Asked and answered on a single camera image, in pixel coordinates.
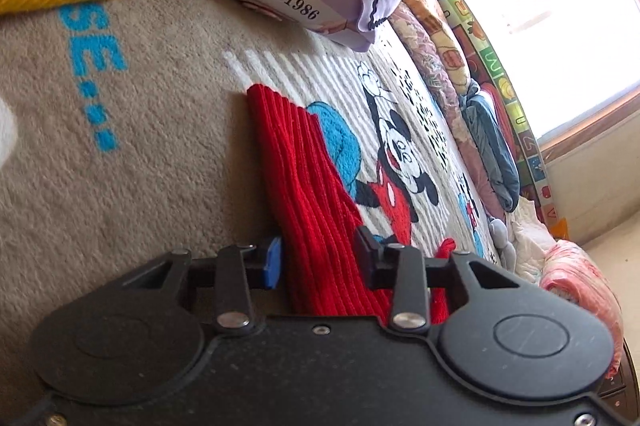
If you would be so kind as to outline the pink floral quilt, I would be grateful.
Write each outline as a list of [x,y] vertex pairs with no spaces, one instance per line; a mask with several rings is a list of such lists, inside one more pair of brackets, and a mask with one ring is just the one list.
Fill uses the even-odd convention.
[[405,45],[428,91],[431,92],[446,119],[461,158],[486,211],[492,217],[503,220],[503,208],[489,182],[471,133],[462,118],[458,94],[446,71],[444,61],[437,52],[435,43],[405,3],[399,4],[390,16],[390,23]]

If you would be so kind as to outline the cream comforter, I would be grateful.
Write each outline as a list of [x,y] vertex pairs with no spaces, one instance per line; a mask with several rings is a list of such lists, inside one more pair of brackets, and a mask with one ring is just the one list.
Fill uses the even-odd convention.
[[520,197],[515,210],[506,215],[506,229],[515,249],[514,272],[525,281],[538,285],[547,253],[556,241],[538,220],[535,204]]

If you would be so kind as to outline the dark wooden headboard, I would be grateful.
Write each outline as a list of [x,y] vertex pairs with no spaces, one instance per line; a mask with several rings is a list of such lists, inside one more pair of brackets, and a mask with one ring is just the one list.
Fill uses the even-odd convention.
[[598,394],[610,409],[634,422],[639,418],[639,383],[627,342],[623,347],[617,373],[602,380]]

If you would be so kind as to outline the blue folded blanket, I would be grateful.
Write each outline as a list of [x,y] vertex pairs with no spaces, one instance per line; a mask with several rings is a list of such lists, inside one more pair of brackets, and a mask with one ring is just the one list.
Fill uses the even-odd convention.
[[471,79],[459,96],[461,114],[480,153],[480,160],[498,203],[506,213],[514,212],[520,200],[520,177],[511,149],[499,127],[494,102]]

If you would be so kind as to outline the Mickey Mouse bed blanket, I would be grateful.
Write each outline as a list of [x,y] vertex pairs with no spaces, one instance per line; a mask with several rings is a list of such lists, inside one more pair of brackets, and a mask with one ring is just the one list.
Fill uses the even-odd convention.
[[246,91],[316,115],[360,216],[434,253],[497,252],[463,161],[394,28],[358,53],[232,0],[115,0],[1,19],[1,415],[41,391],[29,334],[165,251],[277,227]]

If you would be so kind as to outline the yellow patterned pillow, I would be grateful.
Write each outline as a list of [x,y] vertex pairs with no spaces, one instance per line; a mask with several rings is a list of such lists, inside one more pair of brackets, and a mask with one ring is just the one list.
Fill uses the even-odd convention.
[[436,46],[437,54],[457,94],[465,95],[472,80],[471,71],[438,0],[404,2]]

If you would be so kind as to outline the light blue plush toy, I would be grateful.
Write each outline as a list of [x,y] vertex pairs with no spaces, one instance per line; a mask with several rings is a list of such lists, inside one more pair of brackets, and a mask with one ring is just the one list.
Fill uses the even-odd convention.
[[488,224],[489,232],[494,241],[495,249],[503,269],[512,273],[516,266],[516,249],[509,239],[508,229],[502,220],[491,219]]

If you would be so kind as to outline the red knit sweater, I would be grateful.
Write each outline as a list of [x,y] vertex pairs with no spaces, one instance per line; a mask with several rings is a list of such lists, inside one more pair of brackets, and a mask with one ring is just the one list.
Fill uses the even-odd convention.
[[362,219],[326,148],[319,117],[262,84],[246,95],[268,203],[286,246],[284,275],[295,311],[386,322],[392,295],[363,283],[354,250]]

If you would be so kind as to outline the pink rolled quilt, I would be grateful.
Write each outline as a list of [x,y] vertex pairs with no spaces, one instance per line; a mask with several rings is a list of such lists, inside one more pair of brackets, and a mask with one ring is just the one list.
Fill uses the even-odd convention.
[[544,257],[539,286],[591,312],[608,328],[614,342],[606,378],[620,369],[624,352],[623,311],[608,279],[577,244],[559,239]]

